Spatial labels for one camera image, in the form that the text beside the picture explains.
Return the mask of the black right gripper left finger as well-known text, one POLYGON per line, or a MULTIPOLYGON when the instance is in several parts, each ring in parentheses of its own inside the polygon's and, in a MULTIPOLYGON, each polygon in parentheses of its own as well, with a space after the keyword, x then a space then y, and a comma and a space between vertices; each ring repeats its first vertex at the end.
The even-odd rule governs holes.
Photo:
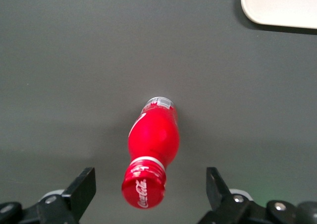
POLYGON ((95 193, 95 168, 85 168, 67 188, 42 197, 37 204, 40 223, 78 224, 95 193))

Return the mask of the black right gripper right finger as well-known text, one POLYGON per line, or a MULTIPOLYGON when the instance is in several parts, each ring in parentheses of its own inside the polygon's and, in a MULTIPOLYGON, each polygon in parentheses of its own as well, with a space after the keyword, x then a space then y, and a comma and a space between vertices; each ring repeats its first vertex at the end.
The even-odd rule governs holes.
POLYGON ((206 193, 211 210, 201 218, 200 224, 267 223, 265 208, 257 205, 247 192, 230 190, 217 168, 207 168, 206 193))

